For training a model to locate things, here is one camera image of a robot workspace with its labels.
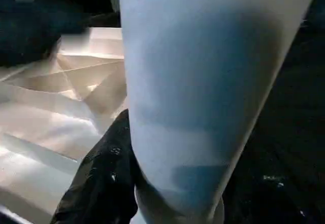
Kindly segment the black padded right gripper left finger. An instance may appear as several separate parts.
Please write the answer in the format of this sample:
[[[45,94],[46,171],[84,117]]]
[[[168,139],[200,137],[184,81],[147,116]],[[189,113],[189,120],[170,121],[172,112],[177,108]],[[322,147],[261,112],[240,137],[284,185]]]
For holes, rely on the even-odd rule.
[[[130,223],[138,173],[125,109],[82,160],[50,222]]]

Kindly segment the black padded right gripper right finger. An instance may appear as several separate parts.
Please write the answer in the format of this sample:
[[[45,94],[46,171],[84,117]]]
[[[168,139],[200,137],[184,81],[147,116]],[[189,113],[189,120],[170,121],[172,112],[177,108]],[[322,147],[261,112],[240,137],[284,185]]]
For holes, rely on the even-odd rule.
[[[269,147],[247,144],[224,191],[225,223],[324,223],[324,207]]]

